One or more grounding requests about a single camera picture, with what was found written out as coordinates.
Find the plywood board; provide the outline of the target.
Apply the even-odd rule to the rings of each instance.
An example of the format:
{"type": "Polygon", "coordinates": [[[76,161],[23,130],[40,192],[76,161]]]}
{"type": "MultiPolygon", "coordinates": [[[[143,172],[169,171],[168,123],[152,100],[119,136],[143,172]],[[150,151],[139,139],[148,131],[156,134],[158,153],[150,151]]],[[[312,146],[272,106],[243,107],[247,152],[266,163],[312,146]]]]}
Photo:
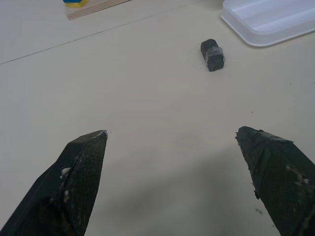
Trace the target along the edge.
{"type": "Polygon", "coordinates": [[[65,6],[65,14],[69,20],[74,20],[128,1],[131,0],[90,0],[81,8],[69,8],[65,6]]]}

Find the white plastic tray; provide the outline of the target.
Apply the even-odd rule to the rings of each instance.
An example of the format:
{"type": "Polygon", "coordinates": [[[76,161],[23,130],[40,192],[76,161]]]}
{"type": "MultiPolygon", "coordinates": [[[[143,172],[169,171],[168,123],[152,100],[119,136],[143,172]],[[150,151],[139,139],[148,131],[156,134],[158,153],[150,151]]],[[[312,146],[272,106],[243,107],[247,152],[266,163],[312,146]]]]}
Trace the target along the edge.
{"type": "Polygon", "coordinates": [[[315,0],[224,0],[221,18],[247,44],[274,45],[315,31],[315,0]]]}

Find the black eraser with clear tape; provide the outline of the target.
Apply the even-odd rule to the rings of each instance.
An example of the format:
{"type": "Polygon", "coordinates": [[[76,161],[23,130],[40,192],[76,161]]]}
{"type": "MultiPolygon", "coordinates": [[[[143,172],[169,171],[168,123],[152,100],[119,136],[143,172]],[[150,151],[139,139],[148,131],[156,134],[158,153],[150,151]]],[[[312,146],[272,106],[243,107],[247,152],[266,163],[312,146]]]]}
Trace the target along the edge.
{"type": "Polygon", "coordinates": [[[202,42],[200,50],[210,72],[223,69],[225,63],[223,50],[214,39],[208,39],[202,42]]]}

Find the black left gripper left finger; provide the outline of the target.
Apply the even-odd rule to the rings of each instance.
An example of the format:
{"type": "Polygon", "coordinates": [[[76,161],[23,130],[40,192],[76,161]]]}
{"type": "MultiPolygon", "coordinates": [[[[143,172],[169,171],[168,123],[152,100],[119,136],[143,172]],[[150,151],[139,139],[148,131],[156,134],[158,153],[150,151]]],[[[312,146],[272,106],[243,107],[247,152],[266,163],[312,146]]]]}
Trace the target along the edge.
{"type": "Polygon", "coordinates": [[[107,131],[69,142],[33,183],[0,236],[84,236],[98,193],[107,131]]]}

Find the blue and yellow block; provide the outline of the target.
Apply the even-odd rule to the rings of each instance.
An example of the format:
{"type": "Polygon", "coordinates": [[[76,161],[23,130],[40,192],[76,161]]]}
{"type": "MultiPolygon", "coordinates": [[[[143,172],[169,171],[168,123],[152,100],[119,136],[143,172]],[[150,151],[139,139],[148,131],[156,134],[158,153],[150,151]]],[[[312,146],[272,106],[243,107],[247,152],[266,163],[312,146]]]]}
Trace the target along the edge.
{"type": "Polygon", "coordinates": [[[90,0],[63,0],[66,7],[81,8],[86,5],[90,0]]]}

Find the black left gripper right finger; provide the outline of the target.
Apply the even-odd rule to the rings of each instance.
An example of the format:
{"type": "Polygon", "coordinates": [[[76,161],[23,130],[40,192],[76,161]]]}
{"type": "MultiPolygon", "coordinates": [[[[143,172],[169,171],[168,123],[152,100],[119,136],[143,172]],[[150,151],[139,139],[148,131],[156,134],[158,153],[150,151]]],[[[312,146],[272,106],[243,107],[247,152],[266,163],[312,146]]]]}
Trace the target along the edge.
{"type": "Polygon", "coordinates": [[[236,140],[281,236],[315,236],[315,164],[292,142],[243,126],[236,140]]]}

